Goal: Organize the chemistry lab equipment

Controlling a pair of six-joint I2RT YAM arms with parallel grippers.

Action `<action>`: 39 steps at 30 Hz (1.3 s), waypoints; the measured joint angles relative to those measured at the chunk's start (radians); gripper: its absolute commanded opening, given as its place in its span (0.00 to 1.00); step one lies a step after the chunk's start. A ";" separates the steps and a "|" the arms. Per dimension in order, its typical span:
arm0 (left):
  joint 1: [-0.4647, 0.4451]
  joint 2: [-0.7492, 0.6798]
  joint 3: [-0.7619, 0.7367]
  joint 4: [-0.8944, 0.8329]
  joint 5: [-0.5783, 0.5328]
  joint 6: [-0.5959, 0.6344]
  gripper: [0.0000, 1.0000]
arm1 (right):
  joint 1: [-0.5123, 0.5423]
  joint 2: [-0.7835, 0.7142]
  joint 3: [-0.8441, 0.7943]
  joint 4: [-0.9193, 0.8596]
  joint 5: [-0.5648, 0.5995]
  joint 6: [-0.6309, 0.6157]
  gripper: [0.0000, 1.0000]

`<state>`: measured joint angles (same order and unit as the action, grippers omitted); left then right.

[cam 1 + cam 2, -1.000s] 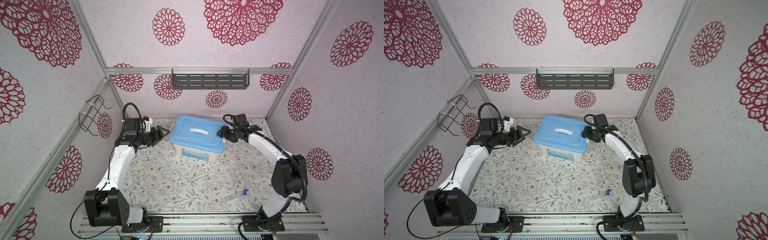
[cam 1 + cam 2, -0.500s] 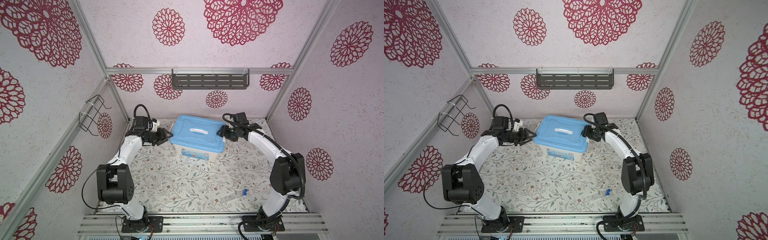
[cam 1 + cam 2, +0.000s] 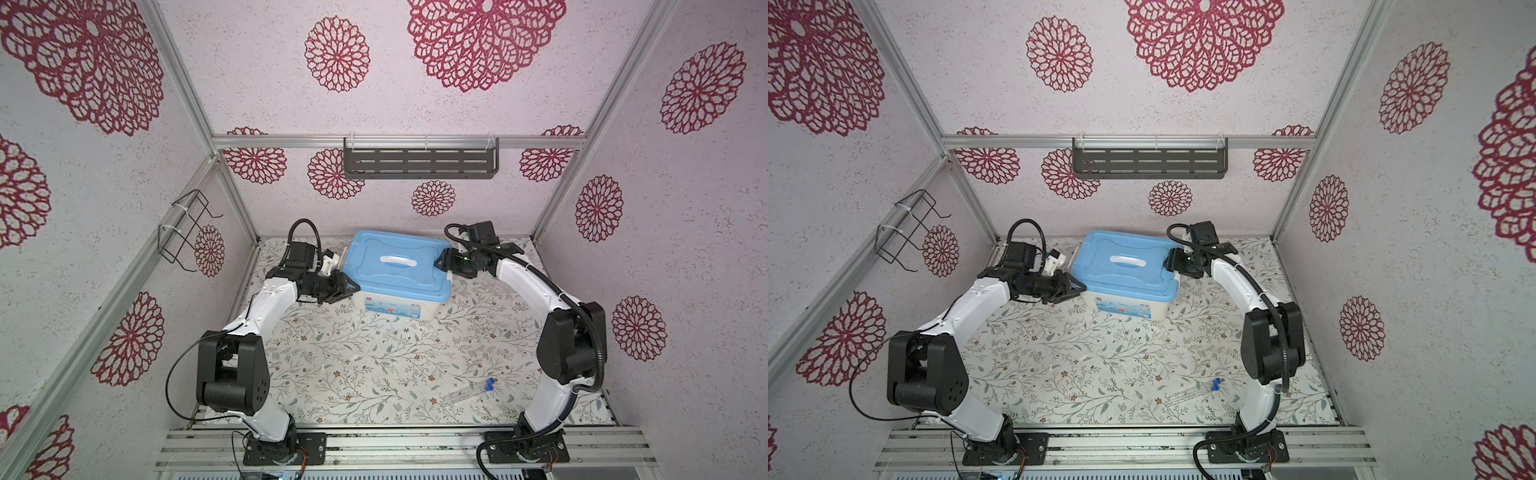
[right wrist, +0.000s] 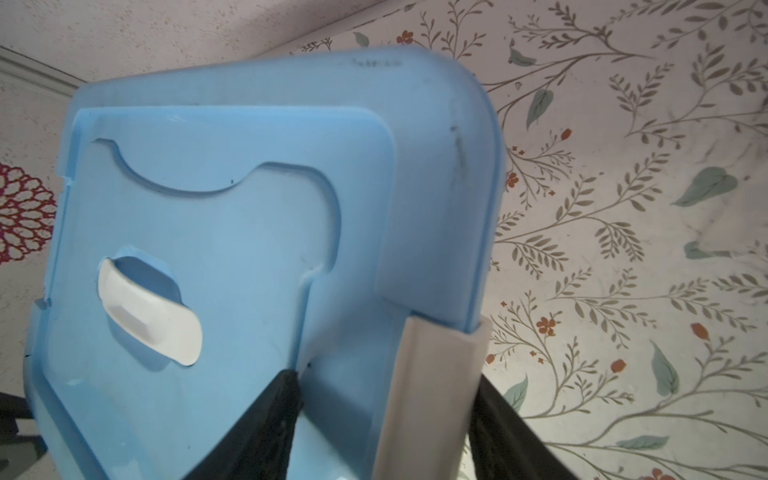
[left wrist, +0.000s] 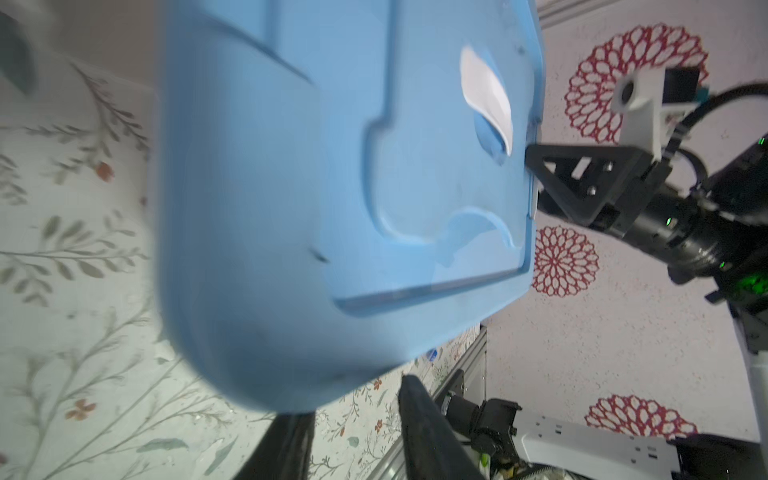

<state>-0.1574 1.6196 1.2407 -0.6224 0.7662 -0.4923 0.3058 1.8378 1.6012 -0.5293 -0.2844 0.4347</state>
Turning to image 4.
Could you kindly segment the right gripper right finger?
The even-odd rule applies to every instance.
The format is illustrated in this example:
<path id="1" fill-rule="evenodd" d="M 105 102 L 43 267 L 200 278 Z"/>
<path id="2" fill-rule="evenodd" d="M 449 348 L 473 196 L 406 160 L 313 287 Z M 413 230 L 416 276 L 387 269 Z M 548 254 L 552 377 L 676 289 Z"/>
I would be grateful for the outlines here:
<path id="1" fill-rule="evenodd" d="M 503 395 L 481 377 L 468 431 L 478 480 L 575 480 Z"/>

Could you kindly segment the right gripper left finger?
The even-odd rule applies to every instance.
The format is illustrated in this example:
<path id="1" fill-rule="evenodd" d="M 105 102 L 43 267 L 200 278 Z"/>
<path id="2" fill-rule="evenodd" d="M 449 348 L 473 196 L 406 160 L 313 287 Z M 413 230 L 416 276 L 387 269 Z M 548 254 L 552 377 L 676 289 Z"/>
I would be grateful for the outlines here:
<path id="1" fill-rule="evenodd" d="M 285 479 L 303 408 L 298 373 L 282 370 L 188 479 Z"/>

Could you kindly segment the white plastic storage bin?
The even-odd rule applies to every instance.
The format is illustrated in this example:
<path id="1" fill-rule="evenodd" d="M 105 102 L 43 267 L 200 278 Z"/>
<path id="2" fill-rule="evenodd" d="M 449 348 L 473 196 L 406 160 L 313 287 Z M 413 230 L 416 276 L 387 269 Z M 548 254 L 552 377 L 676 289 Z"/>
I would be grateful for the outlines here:
<path id="1" fill-rule="evenodd" d="M 376 451 L 374 479 L 457 477 L 492 327 L 470 333 L 407 319 Z"/>

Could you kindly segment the blue plastic bin lid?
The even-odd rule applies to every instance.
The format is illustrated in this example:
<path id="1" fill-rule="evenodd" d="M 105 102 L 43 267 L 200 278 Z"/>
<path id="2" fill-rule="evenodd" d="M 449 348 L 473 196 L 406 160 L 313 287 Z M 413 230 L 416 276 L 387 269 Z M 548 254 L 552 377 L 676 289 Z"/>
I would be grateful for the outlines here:
<path id="1" fill-rule="evenodd" d="M 483 319 L 503 146 L 418 47 L 80 88 L 24 361 L 60 475 L 184 478 L 294 370 L 288 477 L 374 479 L 407 319 Z"/>

